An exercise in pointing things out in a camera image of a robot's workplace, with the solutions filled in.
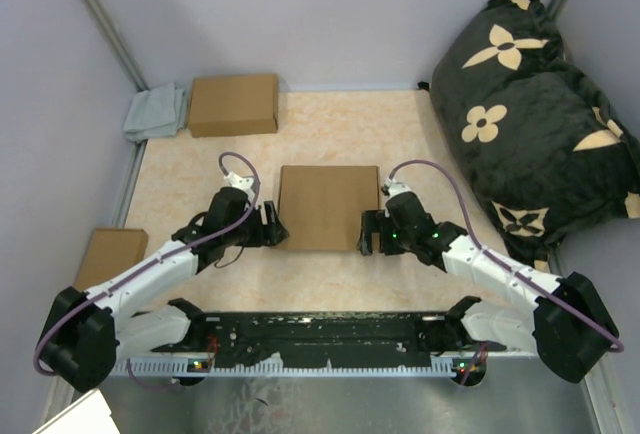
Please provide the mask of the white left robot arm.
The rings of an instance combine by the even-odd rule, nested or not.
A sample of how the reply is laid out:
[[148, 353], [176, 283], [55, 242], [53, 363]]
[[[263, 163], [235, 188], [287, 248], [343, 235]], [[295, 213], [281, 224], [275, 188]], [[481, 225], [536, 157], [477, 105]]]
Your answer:
[[143, 312], [147, 303], [220, 261], [230, 247], [275, 247], [289, 236], [271, 201], [257, 206], [246, 190], [223, 187], [147, 259], [83, 291], [68, 287], [53, 300], [33, 365], [85, 393], [117, 362], [156, 348], [194, 351], [207, 339], [205, 314], [184, 299]]

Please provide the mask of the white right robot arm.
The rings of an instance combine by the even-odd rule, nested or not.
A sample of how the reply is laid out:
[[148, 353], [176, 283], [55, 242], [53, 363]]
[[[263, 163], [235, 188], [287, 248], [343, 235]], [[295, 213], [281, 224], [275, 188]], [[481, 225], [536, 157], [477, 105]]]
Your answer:
[[579, 383], [617, 345], [617, 326], [589, 278], [577, 272], [555, 276], [500, 255], [469, 230], [435, 222], [412, 191], [362, 213], [358, 249], [364, 256], [410, 253], [508, 302], [464, 302], [445, 327], [448, 343], [458, 350], [487, 341], [535, 353], [558, 377]]

